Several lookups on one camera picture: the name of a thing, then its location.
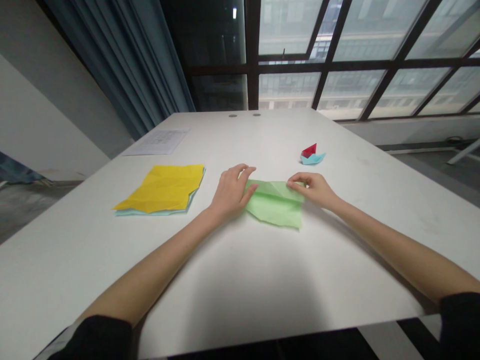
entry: wall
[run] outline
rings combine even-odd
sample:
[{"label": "wall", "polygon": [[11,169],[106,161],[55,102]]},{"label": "wall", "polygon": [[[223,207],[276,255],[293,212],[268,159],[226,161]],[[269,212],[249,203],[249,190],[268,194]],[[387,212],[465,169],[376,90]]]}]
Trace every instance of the wall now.
[{"label": "wall", "polygon": [[0,1],[0,54],[110,159],[131,136],[34,0]]},{"label": "wall", "polygon": [[480,138],[480,115],[377,120],[342,125],[374,145],[430,143],[452,136]]},{"label": "wall", "polygon": [[1,55],[0,151],[53,181],[84,180],[109,162]]}]

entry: curtain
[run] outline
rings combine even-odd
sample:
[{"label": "curtain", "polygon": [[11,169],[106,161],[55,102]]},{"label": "curtain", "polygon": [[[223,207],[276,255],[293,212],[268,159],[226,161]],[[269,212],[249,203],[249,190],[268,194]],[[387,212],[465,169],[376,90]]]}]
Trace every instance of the curtain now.
[{"label": "curtain", "polygon": [[28,184],[43,178],[42,175],[0,152],[0,182]]},{"label": "curtain", "polygon": [[45,0],[137,140],[195,111],[159,0]]}]

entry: window frame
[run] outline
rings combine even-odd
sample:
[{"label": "window frame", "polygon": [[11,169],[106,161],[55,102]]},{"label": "window frame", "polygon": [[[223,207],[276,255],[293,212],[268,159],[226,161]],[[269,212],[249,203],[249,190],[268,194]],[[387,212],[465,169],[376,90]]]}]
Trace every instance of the window frame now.
[{"label": "window frame", "polygon": [[[274,64],[274,65],[260,65],[259,62],[267,61],[301,61],[308,60],[314,49],[316,38],[322,21],[327,12],[330,1],[323,0],[318,12],[317,20],[310,37],[307,52],[305,54],[272,54],[259,55],[259,35],[260,35],[260,8],[261,0],[244,0],[244,15],[245,15],[245,50],[246,63],[241,65],[222,65],[222,66],[186,66],[181,54],[180,44],[175,38],[175,33],[170,28],[173,43],[178,52],[178,57],[182,65],[183,73],[185,75],[190,93],[195,104],[198,100],[193,94],[192,77],[203,75],[247,75],[247,96],[248,96],[248,110],[259,109],[259,76],[260,74],[282,74],[282,73],[317,73],[320,72],[320,78],[317,84],[316,91],[313,96],[311,108],[317,110],[320,97],[322,95],[327,76],[329,72],[344,72],[344,71],[367,71],[367,70],[384,70],[384,75],[378,83],[376,89],[373,91],[371,97],[367,101],[360,116],[356,119],[338,119],[336,122],[365,122],[378,121],[388,119],[411,119],[411,118],[426,118],[426,117],[451,117],[458,115],[474,115],[479,112],[469,112],[475,105],[480,102],[480,93],[476,94],[472,100],[467,103],[456,113],[443,113],[436,115],[419,115],[423,108],[434,98],[439,90],[448,82],[448,80],[461,67],[479,67],[480,57],[470,58],[478,49],[480,49],[480,37],[475,41],[472,47],[462,57],[451,58],[423,58],[423,59],[406,59],[410,50],[415,45],[416,41],[422,34],[422,31],[427,26],[431,17],[440,5],[441,1],[427,0],[419,12],[416,20],[410,27],[402,45],[397,50],[396,55],[391,60],[360,60],[360,61],[333,61],[335,51],[337,50],[340,36],[344,28],[347,15],[349,13],[353,0],[343,0],[341,5],[336,26],[333,31],[331,42],[325,58],[325,62],[319,63],[293,63],[293,64]],[[450,68],[445,76],[438,82],[436,86],[424,97],[419,103],[415,111],[408,116],[389,116],[376,117],[369,119],[370,114],[381,99],[385,90],[393,80],[395,74],[400,69],[426,69],[426,68]]]}]

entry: yellow origami paper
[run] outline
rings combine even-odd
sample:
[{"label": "yellow origami paper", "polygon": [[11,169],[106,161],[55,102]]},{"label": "yellow origami paper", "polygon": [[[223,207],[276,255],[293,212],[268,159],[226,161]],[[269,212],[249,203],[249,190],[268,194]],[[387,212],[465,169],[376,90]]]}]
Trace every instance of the yellow origami paper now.
[{"label": "yellow origami paper", "polygon": [[154,166],[140,187],[113,209],[144,213],[186,209],[189,194],[199,188],[203,174],[203,165]]}]

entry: gray floor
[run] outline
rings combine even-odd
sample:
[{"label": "gray floor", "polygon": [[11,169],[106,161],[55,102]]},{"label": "gray floor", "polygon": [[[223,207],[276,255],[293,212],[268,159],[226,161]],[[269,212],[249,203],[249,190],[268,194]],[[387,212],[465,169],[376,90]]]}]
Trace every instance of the gray floor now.
[{"label": "gray floor", "polygon": [[[447,165],[455,154],[438,151],[393,156],[480,208],[480,161],[466,157],[455,165]],[[73,188],[38,184],[0,188],[0,244]]]},{"label": "gray floor", "polygon": [[39,184],[6,185],[0,188],[0,245],[73,188]]},{"label": "gray floor", "polygon": [[480,161],[464,157],[454,165],[446,164],[456,154],[436,151],[393,156],[480,208]]}]

